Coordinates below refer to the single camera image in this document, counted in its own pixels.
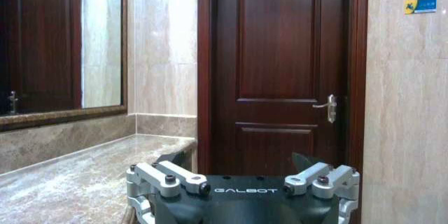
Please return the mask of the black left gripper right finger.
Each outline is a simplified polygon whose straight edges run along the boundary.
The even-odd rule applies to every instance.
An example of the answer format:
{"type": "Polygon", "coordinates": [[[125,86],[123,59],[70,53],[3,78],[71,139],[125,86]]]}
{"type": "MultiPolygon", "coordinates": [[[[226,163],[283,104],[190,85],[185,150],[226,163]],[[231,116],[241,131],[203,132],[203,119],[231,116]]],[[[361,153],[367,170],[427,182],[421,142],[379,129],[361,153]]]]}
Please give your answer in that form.
{"type": "Polygon", "coordinates": [[[318,199],[338,200],[338,223],[349,223],[351,212],[358,207],[359,173],[346,165],[333,167],[318,159],[291,153],[291,163],[297,174],[283,178],[287,197],[303,195],[307,191],[318,199]]]}

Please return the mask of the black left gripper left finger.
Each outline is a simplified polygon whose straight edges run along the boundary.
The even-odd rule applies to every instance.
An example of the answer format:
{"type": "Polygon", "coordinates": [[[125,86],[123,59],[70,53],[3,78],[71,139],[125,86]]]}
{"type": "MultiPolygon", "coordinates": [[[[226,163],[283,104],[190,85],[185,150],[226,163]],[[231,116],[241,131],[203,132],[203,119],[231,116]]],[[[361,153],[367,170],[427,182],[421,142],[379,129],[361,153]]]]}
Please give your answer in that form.
{"type": "Polygon", "coordinates": [[[131,164],[126,170],[126,199],[134,211],[134,223],[155,222],[155,206],[150,196],[159,195],[173,199],[183,191],[193,196],[206,198],[210,184],[205,175],[194,174],[183,168],[183,151],[161,155],[150,164],[131,164]]]}

